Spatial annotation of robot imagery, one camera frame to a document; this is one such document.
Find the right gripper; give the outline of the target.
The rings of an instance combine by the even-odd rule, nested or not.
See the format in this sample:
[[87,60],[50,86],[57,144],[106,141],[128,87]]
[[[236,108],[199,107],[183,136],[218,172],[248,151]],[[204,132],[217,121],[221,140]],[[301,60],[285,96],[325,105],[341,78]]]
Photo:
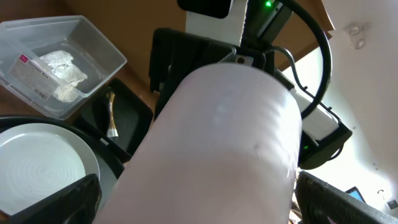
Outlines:
[[254,59],[254,68],[274,74],[274,61],[267,61],[260,51],[170,28],[156,29],[149,65],[150,91],[159,92],[154,117],[158,117],[181,81],[191,72],[213,63],[236,62],[238,57],[244,56]]

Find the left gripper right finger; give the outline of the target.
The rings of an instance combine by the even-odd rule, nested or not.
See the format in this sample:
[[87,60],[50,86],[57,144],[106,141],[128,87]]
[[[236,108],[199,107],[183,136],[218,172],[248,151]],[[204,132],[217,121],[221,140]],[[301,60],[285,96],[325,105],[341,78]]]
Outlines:
[[308,172],[295,190],[304,224],[397,224],[397,219],[348,195]]

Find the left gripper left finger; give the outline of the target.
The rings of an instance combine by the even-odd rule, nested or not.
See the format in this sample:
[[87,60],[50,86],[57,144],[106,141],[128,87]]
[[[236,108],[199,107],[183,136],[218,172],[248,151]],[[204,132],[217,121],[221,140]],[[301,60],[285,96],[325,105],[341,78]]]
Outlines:
[[90,224],[101,201],[96,174],[89,174],[43,200],[11,215],[1,224]]

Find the white plate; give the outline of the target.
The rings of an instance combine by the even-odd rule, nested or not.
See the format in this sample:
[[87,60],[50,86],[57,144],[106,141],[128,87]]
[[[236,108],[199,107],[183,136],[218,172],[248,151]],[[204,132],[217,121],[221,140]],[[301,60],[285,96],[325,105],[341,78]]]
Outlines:
[[8,215],[89,174],[100,174],[95,154],[65,128],[29,123],[1,133],[1,211]]

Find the gold foil wrapper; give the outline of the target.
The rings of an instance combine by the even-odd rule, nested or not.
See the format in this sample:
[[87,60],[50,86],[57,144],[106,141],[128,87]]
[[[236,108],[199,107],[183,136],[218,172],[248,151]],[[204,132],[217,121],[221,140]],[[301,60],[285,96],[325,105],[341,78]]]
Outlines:
[[108,138],[118,138],[118,130],[115,124],[114,120],[114,113],[113,113],[113,105],[114,105],[114,99],[115,99],[115,93],[113,91],[110,91],[107,93],[107,98],[108,98],[108,113],[109,113],[109,126],[107,130],[107,137]]

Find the pink cup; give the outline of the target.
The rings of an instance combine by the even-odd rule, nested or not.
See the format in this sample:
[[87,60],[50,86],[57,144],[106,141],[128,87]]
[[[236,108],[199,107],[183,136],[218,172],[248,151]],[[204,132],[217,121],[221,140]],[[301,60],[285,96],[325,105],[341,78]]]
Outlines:
[[287,223],[302,119],[275,78],[237,63],[179,84],[95,223]]

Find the white napkin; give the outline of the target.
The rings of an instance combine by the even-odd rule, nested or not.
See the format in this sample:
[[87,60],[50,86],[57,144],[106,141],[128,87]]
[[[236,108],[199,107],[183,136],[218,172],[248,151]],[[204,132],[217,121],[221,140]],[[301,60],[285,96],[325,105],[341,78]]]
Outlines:
[[53,93],[53,96],[63,102],[71,103],[78,97],[76,87],[88,76],[83,73],[76,65],[72,63],[73,56],[64,51],[57,50],[39,57],[50,68],[52,73],[58,78],[66,82],[66,85],[60,85]]

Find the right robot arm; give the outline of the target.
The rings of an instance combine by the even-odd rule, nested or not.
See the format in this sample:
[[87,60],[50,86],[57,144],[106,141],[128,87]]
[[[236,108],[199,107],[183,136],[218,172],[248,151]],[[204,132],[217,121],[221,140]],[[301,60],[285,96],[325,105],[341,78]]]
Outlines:
[[181,81],[212,63],[246,64],[277,76],[272,43],[292,11],[280,1],[178,1],[185,31],[158,28],[150,54],[150,90],[158,117]]

